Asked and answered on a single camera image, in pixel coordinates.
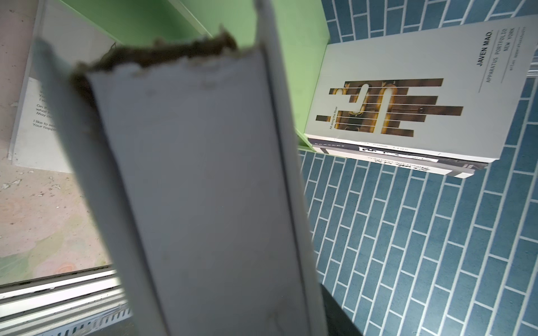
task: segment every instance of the tiled wall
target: tiled wall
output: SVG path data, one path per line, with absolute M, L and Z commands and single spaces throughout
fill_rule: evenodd
M 538 1 L 323 0 L 332 42 L 538 13 Z M 300 152 L 320 282 L 370 335 L 538 335 L 538 80 L 502 158 L 460 180 Z

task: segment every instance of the blue brick wall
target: blue brick wall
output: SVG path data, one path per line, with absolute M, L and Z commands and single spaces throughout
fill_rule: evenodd
M 537 0 L 322 0 L 331 42 L 537 14 Z M 466 180 L 300 152 L 318 278 L 366 335 L 538 335 L 538 80 Z

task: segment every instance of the stack of books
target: stack of books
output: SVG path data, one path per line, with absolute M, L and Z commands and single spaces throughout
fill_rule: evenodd
M 327 47 L 305 134 L 320 153 L 456 177 L 500 158 L 538 16 Z

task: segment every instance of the brick pattern wallpaper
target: brick pattern wallpaper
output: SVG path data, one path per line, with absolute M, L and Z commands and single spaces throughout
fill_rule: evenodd
M 322 4 L 333 43 L 538 13 L 537 0 Z M 501 160 L 466 180 L 299 153 L 319 281 L 366 336 L 538 335 L 537 86 Z

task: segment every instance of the brown broken edge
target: brown broken edge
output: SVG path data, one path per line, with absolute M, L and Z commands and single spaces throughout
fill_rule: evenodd
M 112 71 L 115 66 L 124 63 L 137 63 L 142 68 L 147 68 L 183 57 L 220 55 L 225 49 L 237 50 L 235 39 L 227 31 L 222 31 L 214 38 L 196 40 L 189 44 L 169 45 L 157 40 L 153 47 L 112 47 L 100 60 L 90 65 L 78 63 L 69 77 L 69 82 L 92 108 L 98 110 L 86 73 Z

